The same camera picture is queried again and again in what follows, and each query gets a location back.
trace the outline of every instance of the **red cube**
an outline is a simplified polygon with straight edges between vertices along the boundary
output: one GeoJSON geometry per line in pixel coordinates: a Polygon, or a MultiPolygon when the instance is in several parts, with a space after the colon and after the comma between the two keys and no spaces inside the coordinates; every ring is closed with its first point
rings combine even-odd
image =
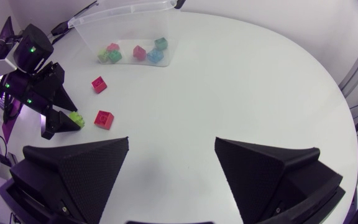
{"type": "Polygon", "coordinates": [[[110,130],[110,126],[113,119],[114,116],[110,112],[99,111],[94,121],[94,124],[96,124],[99,128],[110,130]]]}
{"type": "Polygon", "coordinates": [[[107,88],[107,85],[103,81],[102,77],[99,77],[99,78],[95,79],[92,82],[92,86],[93,86],[93,89],[95,90],[96,93],[100,93],[105,88],[107,88]]]}
{"type": "Polygon", "coordinates": [[[146,59],[146,50],[140,47],[139,45],[134,48],[134,57],[138,60],[146,59]]]}
{"type": "Polygon", "coordinates": [[[107,46],[106,49],[108,52],[112,52],[113,50],[119,50],[118,44],[111,43],[109,46],[107,46]]]}

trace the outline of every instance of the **white wall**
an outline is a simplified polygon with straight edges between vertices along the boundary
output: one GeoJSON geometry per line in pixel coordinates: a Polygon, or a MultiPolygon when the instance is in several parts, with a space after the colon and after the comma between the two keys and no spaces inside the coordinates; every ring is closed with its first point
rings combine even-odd
{"type": "Polygon", "coordinates": [[[59,23],[69,20],[93,1],[9,0],[9,4],[22,29],[31,23],[49,34],[59,23]]]}
{"type": "Polygon", "coordinates": [[[11,16],[12,17],[12,25],[13,30],[16,34],[20,32],[22,29],[19,25],[19,23],[16,20],[16,17],[14,16],[11,7],[9,7],[9,1],[8,0],[0,0],[0,32],[2,28],[4,27],[6,19],[11,16]]]}
{"type": "Polygon", "coordinates": [[[339,84],[358,57],[356,0],[187,0],[182,11],[257,24],[311,53],[339,84]]]}

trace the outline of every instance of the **round table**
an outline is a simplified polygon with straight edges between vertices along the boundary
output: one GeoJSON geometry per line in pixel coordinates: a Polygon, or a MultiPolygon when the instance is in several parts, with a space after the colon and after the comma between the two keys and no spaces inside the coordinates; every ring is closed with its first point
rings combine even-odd
{"type": "Polygon", "coordinates": [[[23,107],[8,148],[55,147],[129,136],[129,152],[101,223],[242,223],[214,151],[215,137],[267,146],[318,147],[343,176],[345,196],[325,223],[342,223],[357,180],[357,138],[347,103],[324,67],[270,30],[218,16],[181,13],[168,67],[100,65],[76,31],[51,56],[85,127],[40,136],[40,116],[23,107]],[[96,94],[91,82],[108,87],[96,94]],[[109,131],[93,121],[115,118],[109,131]]]}

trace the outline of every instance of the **toy block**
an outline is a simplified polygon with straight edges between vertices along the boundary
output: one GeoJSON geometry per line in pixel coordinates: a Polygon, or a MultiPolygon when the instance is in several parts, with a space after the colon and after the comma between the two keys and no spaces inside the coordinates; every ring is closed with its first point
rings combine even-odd
{"type": "Polygon", "coordinates": [[[112,123],[113,119],[114,119],[114,116],[110,112],[99,111],[94,123],[99,128],[110,130],[111,123],[112,123]]]}
{"type": "Polygon", "coordinates": [[[98,54],[100,62],[105,63],[109,60],[109,52],[107,50],[101,50],[98,54]]]}
{"type": "Polygon", "coordinates": [[[80,114],[78,114],[77,112],[73,111],[68,115],[68,117],[71,120],[73,120],[76,124],[78,124],[79,127],[84,128],[85,121],[84,121],[83,117],[80,114]]]}
{"type": "Polygon", "coordinates": [[[106,50],[108,52],[112,52],[113,50],[119,50],[119,45],[115,43],[111,43],[109,46],[107,46],[106,50]]]}
{"type": "Polygon", "coordinates": [[[109,53],[109,59],[112,63],[116,63],[122,59],[122,55],[118,50],[113,50],[109,53]]]}
{"type": "Polygon", "coordinates": [[[159,51],[157,49],[153,49],[152,51],[147,53],[147,59],[149,59],[153,63],[157,63],[161,61],[161,59],[163,58],[164,58],[164,54],[162,53],[162,51],[159,51]]]}
{"type": "Polygon", "coordinates": [[[142,61],[146,59],[146,50],[139,45],[134,48],[134,57],[142,61]]]}
{"type": "Polygon", "coordinates": [[[168,47],[168,42],[163,37],[159,38],[158,40],[155,40],[154,44],[158,50],[165,50],[168,47]]]}
{"type": "Polygon", "coordinates": [[[99,77],[99,78],[95,79],[92,82],[92,86],[93,86],[93,89],[95,90],[96,93],[100,93],[105,88],[107,88],[107,85],[103,81],[102,77],[99,77]]]}

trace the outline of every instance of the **plastic container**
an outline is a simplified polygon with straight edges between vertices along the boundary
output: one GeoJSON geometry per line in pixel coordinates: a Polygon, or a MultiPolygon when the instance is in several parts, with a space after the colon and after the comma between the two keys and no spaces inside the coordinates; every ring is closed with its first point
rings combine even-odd
{"type": "Polygon", "coordinates": [[[176,3],[159,0],[114,7],[112,0],[98,1],[80,17],[71,19],[68,26],[75,27],[100,63],[165,67],[177,46],[177,38],[169,31],[170,21],[179,13],[174,9],[176,3]],[[167,41],[166,48],[162,38],[167,41]],[[137,46],[148,55],[142,57],[144,51],[139,52],[137,46]]]}

